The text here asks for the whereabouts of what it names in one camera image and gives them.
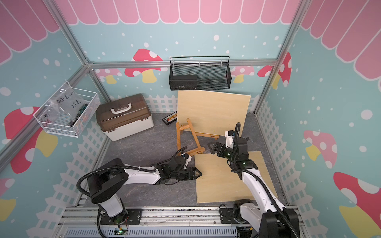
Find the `wooden easel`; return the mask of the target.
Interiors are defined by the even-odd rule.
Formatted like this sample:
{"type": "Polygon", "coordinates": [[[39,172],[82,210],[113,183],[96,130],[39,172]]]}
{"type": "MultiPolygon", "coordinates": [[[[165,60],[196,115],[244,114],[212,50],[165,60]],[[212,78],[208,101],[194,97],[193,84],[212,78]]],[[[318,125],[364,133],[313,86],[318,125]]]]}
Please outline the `wooden easel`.
{"type": "Polygon", "coordinates": [[[201,146],[190,118],[187,118],[186,123],[183,125],[176,122],[176,135],[177,149],[180,150],[184,146],[188,147],[186,150],[181,150],[182,153],[194,156],[205,152],[205,148],[201,146]]]}
{"type": "Polygon", "coordinates": [[[196,136],[202,136],[202,137],[214,138],[215,140],[217,140],[217,139],[220,138],[219,135],[213,135],[213,134],[207,134],[207,133],[200,133],[200,132],[197,132],[197,133],[196,133],[196,136]]]}

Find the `plywood board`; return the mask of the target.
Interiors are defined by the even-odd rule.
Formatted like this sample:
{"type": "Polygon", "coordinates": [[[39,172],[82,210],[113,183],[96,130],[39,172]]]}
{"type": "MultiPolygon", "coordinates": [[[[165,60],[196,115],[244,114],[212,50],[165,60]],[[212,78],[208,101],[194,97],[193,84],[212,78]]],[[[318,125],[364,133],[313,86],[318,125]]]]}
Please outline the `plywood board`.
{"type": "Polygon", "coordinates": [[[233,130],[237,123],[244,128],[250,95],[213,92],[179,91],[178,122],[191,120],[195,132],[223,136],[233,130]]]}
{"type": "Polygon", "coordinates": [[[227,160],[212,154],[195,155],[197,203],[230,202],[254,197],[239,176],[231,172],[227,160]]]}

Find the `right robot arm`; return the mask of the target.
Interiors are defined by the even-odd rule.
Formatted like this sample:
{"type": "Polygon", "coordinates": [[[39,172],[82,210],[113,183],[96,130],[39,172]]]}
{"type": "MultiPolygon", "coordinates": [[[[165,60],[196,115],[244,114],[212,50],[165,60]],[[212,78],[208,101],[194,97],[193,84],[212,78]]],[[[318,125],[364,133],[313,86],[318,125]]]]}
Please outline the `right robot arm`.
{"type": "Polygon", "coordinates": [[[234,219],[248,222],[251,230],[239,231],[245,238],[299,238],[299,217],[294,209],[286,208],[264,182],[256,163],[249,158],[248,138],[240,137],[241,124],[226,131],[226,142],[209,143],[212,154],[225,158],[231,172],[250,190],[255,202],[241,199],[234,202],[234,219]]]}

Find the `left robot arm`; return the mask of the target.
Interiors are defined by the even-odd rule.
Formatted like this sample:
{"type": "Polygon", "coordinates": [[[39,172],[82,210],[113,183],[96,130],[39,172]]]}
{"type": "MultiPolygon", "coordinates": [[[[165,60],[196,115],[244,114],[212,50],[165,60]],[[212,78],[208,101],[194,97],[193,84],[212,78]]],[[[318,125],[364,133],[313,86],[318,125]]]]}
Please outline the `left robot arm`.
{"type": "Polygon", "coordinates": [[[99,207],[97,224],[101,221],[120,225],[130,217],[117,192],[129,184],[174,185],[180,181],[196,180],[202,172],[189,165],[192,156],[179,149],[169,159],[150,167],[132,166],[113,159],[104,166],[78,179],[76,189],[99,207]]]}

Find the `black bit set case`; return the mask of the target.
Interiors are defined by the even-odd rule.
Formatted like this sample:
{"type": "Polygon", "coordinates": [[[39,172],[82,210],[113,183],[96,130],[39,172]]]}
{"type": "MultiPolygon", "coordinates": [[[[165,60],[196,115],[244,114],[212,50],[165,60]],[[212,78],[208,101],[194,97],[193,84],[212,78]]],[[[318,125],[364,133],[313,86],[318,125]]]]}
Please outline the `black bit set case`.
{"type": "Polygon", "coordinates": [[[172,114],[166,116],[165,118],[162,119],[163,123],[165,125],[170,125],[171,123],[173,122],[176,122],[177,121],[177,117],[178,117],[178,114],[177,112],[173,112],[172,114]]]}

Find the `black box in basket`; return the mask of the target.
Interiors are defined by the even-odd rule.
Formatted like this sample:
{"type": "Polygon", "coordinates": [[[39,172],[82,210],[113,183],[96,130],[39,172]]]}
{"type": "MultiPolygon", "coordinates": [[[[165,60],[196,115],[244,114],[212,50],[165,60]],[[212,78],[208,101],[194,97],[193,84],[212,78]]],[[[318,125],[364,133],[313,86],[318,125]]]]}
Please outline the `black box in basket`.
{"type": "Polygon", "coordinates": [[[196,75],[171,75],[169,85],[171,91],[198,90],[196,75]]]}

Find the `brown lid tool box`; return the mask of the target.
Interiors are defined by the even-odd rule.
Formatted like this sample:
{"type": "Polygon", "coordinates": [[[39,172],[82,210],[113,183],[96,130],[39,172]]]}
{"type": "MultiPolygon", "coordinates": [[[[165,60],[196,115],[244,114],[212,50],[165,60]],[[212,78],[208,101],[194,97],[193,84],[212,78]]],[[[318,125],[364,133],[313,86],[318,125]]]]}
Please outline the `brown lid tool box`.
{"type": "Polygon", "coordinates": [[[100,129],[112,141],[154,127],[152,113],[142,94],[100,105],[96,110],[96,119],[100,129]]]}

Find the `clear plastic bag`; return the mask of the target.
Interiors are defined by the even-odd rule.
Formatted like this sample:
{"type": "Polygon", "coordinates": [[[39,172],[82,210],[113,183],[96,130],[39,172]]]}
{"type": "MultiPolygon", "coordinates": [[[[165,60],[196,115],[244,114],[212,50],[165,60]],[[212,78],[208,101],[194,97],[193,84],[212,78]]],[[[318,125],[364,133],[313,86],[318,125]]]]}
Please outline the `clear plastic bag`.
{"type": "Polygon", "coordinates": [[[68,126],[84,104],[87,104],[86,101],[66,82],[47,101],[43,117],[52,123],[57,123],[59,117],[64,117],[68,126]]]}

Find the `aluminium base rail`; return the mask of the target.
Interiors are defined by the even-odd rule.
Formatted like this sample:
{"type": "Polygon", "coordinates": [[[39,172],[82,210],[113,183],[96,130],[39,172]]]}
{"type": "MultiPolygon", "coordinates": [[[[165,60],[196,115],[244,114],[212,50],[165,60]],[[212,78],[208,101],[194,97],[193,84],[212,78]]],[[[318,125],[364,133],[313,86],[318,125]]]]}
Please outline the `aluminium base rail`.
{"type": "MultiPolygon", "coordinates": [[[[54,238],[98,238],[97,209],[68,208],[53,233],[54,238]]],[[[249,224],[222,224],[218,206],[146,207],[139,224],[102,225],[107,238],[236,238],[249,224]]]]}

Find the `black mesh wall basket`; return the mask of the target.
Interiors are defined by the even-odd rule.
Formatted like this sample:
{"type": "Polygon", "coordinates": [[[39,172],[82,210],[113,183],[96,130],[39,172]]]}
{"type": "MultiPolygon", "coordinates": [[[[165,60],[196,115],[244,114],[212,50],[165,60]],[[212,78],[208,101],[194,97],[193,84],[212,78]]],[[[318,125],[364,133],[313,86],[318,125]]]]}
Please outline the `black mesh wall basket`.
{"type": "Polygon", "coordinates": [[[232,82],[229,56],[171,57],[171,75],[196,75],[198,90],[229,90],[232,82]]]}

